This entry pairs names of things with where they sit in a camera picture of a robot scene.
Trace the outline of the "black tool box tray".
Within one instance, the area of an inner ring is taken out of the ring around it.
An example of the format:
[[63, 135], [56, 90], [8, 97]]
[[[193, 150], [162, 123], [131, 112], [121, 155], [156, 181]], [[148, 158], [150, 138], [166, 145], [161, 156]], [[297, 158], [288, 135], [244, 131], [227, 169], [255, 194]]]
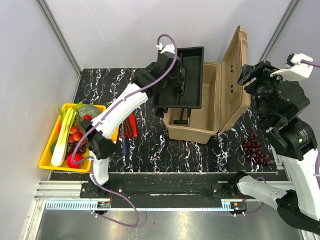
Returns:
[[177, 49], [177, 55], [184, 68], [183, 94], [177, 97], [172, 88], [166, 87], [154, 96], [153, 108], [200, 109], [202, 107], [204, 52], [203, 46]]

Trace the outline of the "tan plastic tool box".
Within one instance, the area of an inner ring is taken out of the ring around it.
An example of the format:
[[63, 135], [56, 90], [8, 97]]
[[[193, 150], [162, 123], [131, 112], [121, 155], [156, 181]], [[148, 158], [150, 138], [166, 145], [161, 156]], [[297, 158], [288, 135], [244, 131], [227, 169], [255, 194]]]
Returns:
[[221, 63], [202, 63], [202, 106], [193, 109], [190, 124], [174, 121], [181, 110], [169, 108], [163, 122], [171, 140], [206, 144], [209, 139], [230, 130], [251, 104], [250, 95], [238, 85], [242, 66], [247, 63], [247, 33], [238, 26]]

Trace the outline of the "red handled pliers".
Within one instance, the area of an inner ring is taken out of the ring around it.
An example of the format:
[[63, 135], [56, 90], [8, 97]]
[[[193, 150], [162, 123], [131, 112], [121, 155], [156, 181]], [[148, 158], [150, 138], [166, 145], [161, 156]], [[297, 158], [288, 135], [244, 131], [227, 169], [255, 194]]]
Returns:
[[133, 137], [133, 129], [132, 129], [130, 121], [128, 119], [125, 119], [123, 121], [123, 124], [124, 124], [124, 133], [126, 134], [126, 136], [128, 138], [132, 138]]

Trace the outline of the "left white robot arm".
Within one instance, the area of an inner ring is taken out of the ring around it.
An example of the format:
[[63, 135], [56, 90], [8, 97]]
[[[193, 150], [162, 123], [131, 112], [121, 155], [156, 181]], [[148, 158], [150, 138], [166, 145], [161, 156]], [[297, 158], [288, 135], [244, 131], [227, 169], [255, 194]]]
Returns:
[[98, 198], [107, 195], [109, 186], [109, 160], [116, 145], [111, 141], [115, 129], [140, 105], [164, 88], [178, 88], [183, 84], [182, 67], [177, 53], [164, 51], [157, 60], [139, 70], [122, 94], [100, 115], [91, 121], [80, 123], [83, 137], [89, 146], [88, 159], [92, 161], [90, 178], [91, 192]]

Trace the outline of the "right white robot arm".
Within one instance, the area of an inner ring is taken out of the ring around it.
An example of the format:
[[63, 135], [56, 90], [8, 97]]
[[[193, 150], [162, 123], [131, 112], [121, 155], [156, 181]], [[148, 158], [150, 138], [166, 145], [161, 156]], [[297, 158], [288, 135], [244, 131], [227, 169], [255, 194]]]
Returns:
[[320, 232], [320, 155], [309, 124], [299, 114], [310, 104], [299, 82], [313, 64], [306, 60], [278, 69], [264, 60], [242, 67], [238, 84], [254, 96], [257, 120], [292, 180], [293, 189], [281, 189], [240, 172], [227, 186], [233, 198], [251, 196], [270, 207], [289, 226]]

